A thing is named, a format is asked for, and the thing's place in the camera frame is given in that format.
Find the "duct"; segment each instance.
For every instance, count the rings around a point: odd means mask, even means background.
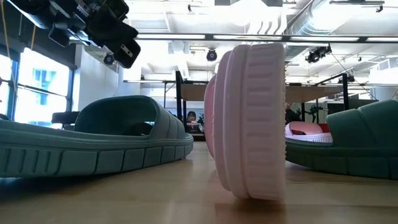
[[[329,4],[329,0],[313,0],[295,22],[289,26],[286,35],[330,35],[343,25],[355,12],[357,7]],[[286,61],[307,50],[307,46],[286,47]]]

